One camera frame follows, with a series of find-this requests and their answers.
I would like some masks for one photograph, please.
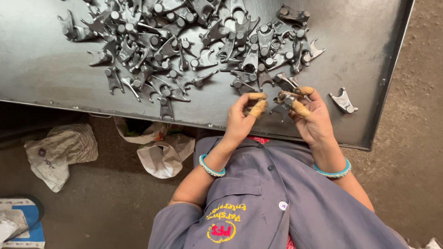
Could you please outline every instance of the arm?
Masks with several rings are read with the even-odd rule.
[[[301,95],[307,95],[311,100],[309,102],[302,97],[299,98],[299,101],[310,111],[310,114],[307,117],[301,117],[291,111],[289,116],[294,120],[303,140],[309,145],[315,164],[324,172],[336,173],[342,171],[346,167],[346,161],[335,140],[325,102],[313,88],[300,87],[297,88],[297,91]],[[368,195],[352,172],[332,181],[367,208],[374,211]]]
[[[249,114],[245,117],[243,115],[243,108],[249,99],[248,93],[243,94],[229,109],[226,133],[220,143],[204,159],[205,164],[212,170],[221,172],[228,163],[232,152],[251,131],[256,116]],[[200,208],[204,204],[214,180],[215,177],[208,174],[200,165],[195,166],[175,190],[169,205],[189,203]]]

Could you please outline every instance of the shirt button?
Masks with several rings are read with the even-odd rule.
[[[287,204],[286,202],[280,202],[280,203],[278,204],[278,207],[279,207],[281,210],[283,210],[283,211],[286,210],[287,206],[288,206],[288,204]]]

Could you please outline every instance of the pile of metal parts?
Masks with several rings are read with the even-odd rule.
[[[89,65],[119,62],[132,76],[120,78],[116,67],[107,68],[109,92],[113,95],[114,89],[119,88],[124,93],[123,86],[126,86],[138,101],[141,101],[138,93],[142,93],[152,103],[151,94],[159,94],[161,119],[168,116],[174,120],[171,100],[190,102],[184,96],[190,89],[188,84],[201,87],[205,79],[219,71],[236,75],[231,86],[239,94],[258,92],[252,87],[256,81],[260,91],[264,83],[274,86],[274,82],[283,90],[294,89],[298,86],[295,76],[278,73],[271,77],[269,71],[289,63],[291,72],[297,74],[324,52],[315,48],[317,38],[308,42],[310,13],[286,5],[281,5],[270,23],[256,27],[260,18],[252,21],[251,16],[247,16],[243,0],[226,0],[229,3],[224,0],[106,0],[104,10],[91,5],[90,0],[84,1],[93,22],[80,19],[87,27],[76,26],[68,10],[67,18],[58,16],[63,34],[74,42],[103,38],[106,43],[101,51],[88,51],[93,55]],[[245,15],[242,22],[234,17],[234,12],[239,10]],[[235,30],[225,25],[228,19],[235,20]],[[201,43],[180,37],[187,24],[207,28],[199,35]],[[210,45],[217,41],[224,45],[218,48],[216,57],[226,66],[194,79],[182,73],[189,68],[196,71],[218,65],[209,60],[215,51]],[[291,50],[279,51],[287,42],[292,43]],[[194,59],[188,62],[184,54]],[[180,59],[174,65],[178,71],[172,69],[170,59],[174,56]],[[156,76],[162,73],[177,87]]]

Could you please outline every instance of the sleeve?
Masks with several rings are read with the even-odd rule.
[[[182,248],[189,227],[201,217],[201,211],[187,203],[163,208],[154,218],[148,249]]]

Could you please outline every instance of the finger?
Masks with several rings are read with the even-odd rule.
[[[251,112],[249,114],[253,115],[254,117],[258,117],[262,112],[264,112],[264,109],[268,105],[268,102],[266,100],[260,99],[257,104],[251,109]]]
[[[265,93],[248,93],[249,100],[267,99],[268,95]]]
[[[293,110],[289,110],[289,117],[292,118],[294,123],[297,123],[298,121],[303,119],[302,117],[297,115]]]
[[[249,96],[247,93],[243,94],[237,101],[232,105],[234,110],[243,110],[243,107],[248,103]]]
[[[298,96],[297,100],[300,101],[300,103],[302,103],[303,105],[307,105],[309,104],[309,100],[307,100],[304,96]]]
[[[246,118],[243,119],[243,125],[251,128],[254,125],[255,120],[257,120],[257,118],[254,115],[249,114]]]
[[[296,98],[302,96],[302,95],[298,95],[298,94],[296,94],[296,93],[291,93],[291,92],[288,92],[288,91],[280,91],[280,92],[278,93],[278,98],[283,99],[285,93],[286,93],[286,94],[289,94],[289,95],[291,95],[291,96],[294,96],[294,97],[296,97]]]
[[[295,111],[296,114],[298,114],[300,117],[307,117],[311,114],[311,112],[304,106],[300,101],[294,100],[294,102],[291,104],[291,109]]]
[[[299,95],[307,95],[308,98],[312,101],[321,100],[319,92],[312,87],[309,86],[300,86],[295,89],[295,93]]]

